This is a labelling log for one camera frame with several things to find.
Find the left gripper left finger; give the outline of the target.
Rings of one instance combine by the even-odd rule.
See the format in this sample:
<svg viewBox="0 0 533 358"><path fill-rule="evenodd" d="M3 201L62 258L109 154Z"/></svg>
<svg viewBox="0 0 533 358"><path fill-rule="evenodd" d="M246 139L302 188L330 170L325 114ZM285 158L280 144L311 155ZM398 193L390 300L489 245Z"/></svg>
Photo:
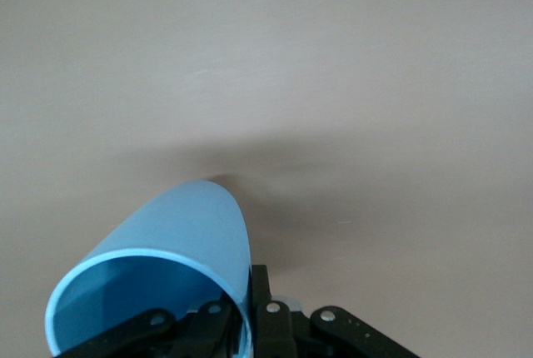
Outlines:
<svg viewBox="0 0 533 358"><path fill-rule="evenodd" d="M209 301L180 320L163 309L134 316L61 357L231 357L232 303Z"/></svg>

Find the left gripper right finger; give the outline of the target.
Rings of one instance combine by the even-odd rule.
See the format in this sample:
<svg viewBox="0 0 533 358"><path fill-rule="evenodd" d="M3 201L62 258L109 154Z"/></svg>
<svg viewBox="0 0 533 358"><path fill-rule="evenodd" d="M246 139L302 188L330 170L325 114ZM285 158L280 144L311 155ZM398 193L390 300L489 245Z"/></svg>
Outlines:
<svg viewBox="0 0 533 358"><path fill-rule="evenodd" d="M416 354L338 306L309 317L275 299L265 265L252 266L255 357L415 357Z"/></svg>

